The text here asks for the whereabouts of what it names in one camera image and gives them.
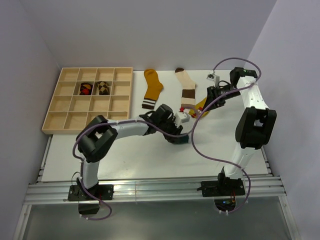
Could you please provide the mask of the dark green sock bear motif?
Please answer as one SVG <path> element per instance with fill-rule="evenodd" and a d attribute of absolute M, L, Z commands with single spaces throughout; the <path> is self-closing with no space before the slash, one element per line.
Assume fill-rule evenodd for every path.
<path fill-rule="evenodd" d="M 172 143 L 175 145 L 188 144 L 189 143 L 189 135 L 184 135 L 184 136 L 179 135 L 177 137 L 174 137 Z"/>

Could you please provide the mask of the brown yellow argyle sock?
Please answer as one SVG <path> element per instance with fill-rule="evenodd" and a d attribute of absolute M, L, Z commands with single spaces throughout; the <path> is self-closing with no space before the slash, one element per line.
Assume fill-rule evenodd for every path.
<path fill-rule="evenodd" d="M 107 96 L 110 94 L 109 85 L 106 81 L 98 81 L 96 85 L 99 95 Z"/>

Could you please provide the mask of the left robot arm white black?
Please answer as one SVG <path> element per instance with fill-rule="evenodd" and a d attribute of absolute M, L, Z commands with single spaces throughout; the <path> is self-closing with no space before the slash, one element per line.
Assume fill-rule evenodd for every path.
<path fill-rule="evenodd" d="M 100 160 L 107 155 L 114 141 L 160 132 L 169 143 L 182 145 L 189 141 L 189 134 L 182 133 L 182 130 L 182 125 L 176 123 L 172 109 L 166 104 L 121 121 L 98 115 L 78 134 L 72 148 L 73 157 L 80 160 L 79 194 L 86 200 L 96 197 Z"/>

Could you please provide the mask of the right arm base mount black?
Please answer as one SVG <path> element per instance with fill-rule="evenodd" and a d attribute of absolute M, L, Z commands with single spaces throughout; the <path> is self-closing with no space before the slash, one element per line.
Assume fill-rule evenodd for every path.
<path fill-rule="evenodd" d="M 236 196 L 246 194 L 243 181 L 239 179 L 202 181 L 197 188 L 204 198 L 222 197 L 214 200 L 214 204 L 219 211 L 230 212 L 236 208 Z"/>

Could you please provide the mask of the black red yellow argyle sock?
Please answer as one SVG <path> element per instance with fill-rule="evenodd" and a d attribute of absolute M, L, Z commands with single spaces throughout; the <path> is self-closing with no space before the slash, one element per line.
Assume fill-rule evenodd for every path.
<path fill-rule="evenodd" d="M 89 96 L 92 94 L 93 85 L 89 82 L 82 82 L 79 88 L 79 95 Z"/>

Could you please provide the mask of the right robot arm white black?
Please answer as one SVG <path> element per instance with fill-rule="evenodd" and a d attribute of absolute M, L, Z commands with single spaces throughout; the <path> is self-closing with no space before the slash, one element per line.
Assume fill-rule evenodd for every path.
<path fill-rule="evenodd" d="M 254 153 L 266 145 L 277 118 L 277 112 L 269 108 L 256 83 L 255 70 L 235 67 L 229 73 L 230 83 L 220 87 L 218 83 L 207 88 L 207 97 L 203 111 L 208 112 L 226 104 L 226 101 L 240 96 L 244 112 L 235 129 L 236 146 L 230 160 L 221 171 L 222 179 L 216 183 L 217 191 L 229 194 L 236 181 L 240 180 L 243 170 Z"/>

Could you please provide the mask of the yellow sock bear motif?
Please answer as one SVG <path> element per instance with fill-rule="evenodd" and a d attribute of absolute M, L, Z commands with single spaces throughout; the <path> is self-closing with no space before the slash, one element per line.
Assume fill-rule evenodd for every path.
<path fill-rule="evenodd" d="M 201 115 L 201 118 L 204 118 L 206 115 L 208 115 L 210 111 L 206 111 L 202 113 L 205 108 L 206 100 L 207 100 L 207 97 L 205 97 L 202 101 L 198 102 L 194 106 L 194 108 L 189 110 L 188 114 L 194 119 L 197 119 L 199 115 Z"/>

